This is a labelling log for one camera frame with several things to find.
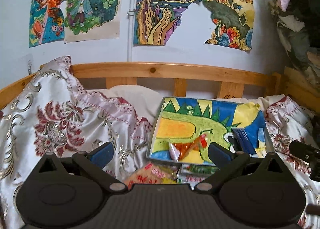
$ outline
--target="bedspread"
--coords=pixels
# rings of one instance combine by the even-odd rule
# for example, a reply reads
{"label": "bedspread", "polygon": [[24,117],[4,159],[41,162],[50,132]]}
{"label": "bedspread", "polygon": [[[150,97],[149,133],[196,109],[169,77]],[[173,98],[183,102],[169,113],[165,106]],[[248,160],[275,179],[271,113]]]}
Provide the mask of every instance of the bedspread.
{"label": "bedspread", "polygon": [[0,197],[6,228],[23,226],[15,197],[44,153],[70,157],[109,141],[114,158],[104,170],[123,180],[145,164],[151,128],[124,99],[87,92],[72,75],[70,57],[46,64],[0,110]]}
{"label": "bedspread", "polygon": [[[270,105],[266,110],[266,125],[274,148],[305,192],[307,204],[320,205],[320,183],[309,178],[309,165],[289,153],[293,140],[318,148],[312,136],[312,124],[304,110],[290,97]],[[320,218],[303,212],[298,224],[303,229],[319,229]]]}

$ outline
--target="black metal object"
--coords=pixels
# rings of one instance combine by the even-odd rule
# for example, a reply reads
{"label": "black metal object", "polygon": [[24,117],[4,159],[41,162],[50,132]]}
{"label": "black metal object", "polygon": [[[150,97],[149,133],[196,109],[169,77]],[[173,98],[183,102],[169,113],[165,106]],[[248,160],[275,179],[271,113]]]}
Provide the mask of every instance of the black metal object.
{"label": "black metal object", "polygon": [[294,140],[289,145],[291,155],[307,162],[311,168],[310,179],[320,182],[320,150]]}
{"label": "black metal object", "polygon": [[[113,152],[110,144],[102,147]],[[208,152],[212,160],[214,152],[226,154],[217,162],[222,168],[195,190],[186,184],[137,184],[130,191],[102,171],[102,163],[92,163],[88,158],[97,158],[90,153],[61,159],[46,154],[18,192],[17,208],[25,229],[300,228],[305,195],[275,153],[250,158],[216,144]]]}

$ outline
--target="silver screw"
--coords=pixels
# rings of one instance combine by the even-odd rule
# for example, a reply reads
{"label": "silver screw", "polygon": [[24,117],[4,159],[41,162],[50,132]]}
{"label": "silver screw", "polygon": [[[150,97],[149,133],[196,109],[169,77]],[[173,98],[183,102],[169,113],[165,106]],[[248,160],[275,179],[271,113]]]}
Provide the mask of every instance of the silver screw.
{"label": "silver screw", "polygon": [[125,189],[125,185],[122,183],[112,183],[109,188],[113,191],[121,191]]}
{"label": "silver screw", "polygon": [[197,184],[197,189],[201,191],[209,191],[210,189],[212,189],[212,185],[206,182],[202,182]]}

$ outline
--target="wooden headboard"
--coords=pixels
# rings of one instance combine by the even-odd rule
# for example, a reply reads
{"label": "wooden headboard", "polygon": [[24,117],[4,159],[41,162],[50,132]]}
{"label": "wooden headboard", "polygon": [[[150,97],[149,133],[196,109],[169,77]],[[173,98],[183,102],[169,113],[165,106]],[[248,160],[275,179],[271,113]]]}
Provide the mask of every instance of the wooden headboard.
{"label": "wooden headboard", "polygon": [[[301,90],[293,89],[295,85],[291,80],[281,74],[259,74],[237,69],[171,63],[149,62],[118,62],[118,63],[93,63],[72,66],[73,73],[80,82],[88,78],[96,78],[105,82],[105,88],[116,85],[136,85],[137,78],[172,78],[174,79],[174,96],[185,97],[187,92],[187,80],[206,80],[220,82],[217,98],[242,98],[244,85],[256,85],[266,88],[265,95],[277,95],[293,93],[295,96]],[[0,90],[0,109],[11,102],[33,78],[29,75],[19,81]],[[304,90],[304,99],[301,104],[320,112],[319,96]]]}

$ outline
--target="wooden bed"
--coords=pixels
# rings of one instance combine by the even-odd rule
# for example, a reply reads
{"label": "wooden bed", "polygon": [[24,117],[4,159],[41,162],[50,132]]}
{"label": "wooden bed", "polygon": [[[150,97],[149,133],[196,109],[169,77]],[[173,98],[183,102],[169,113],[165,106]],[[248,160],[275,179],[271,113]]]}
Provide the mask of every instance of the wooden bed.
{"label": "wooden bed", "polygon": [[[73,65],[72,70],[87,89],[136,85],[137,78],[172,78],[175,80],[174,96],[179,97],[186,96],[188,79],[220,82],[217,98],[242,98],[244,85],[256,85],[265,88],[265,96],[290,95],[301,106],[320,113],[320,93],[298,71],[291,68],[286,68],[284,74],[266,75],[206,65],[118,62]],[[35,74],[1,89],[0,109],[11,102]],[[88,84],[94,84],[94,87],[88,87]]]}

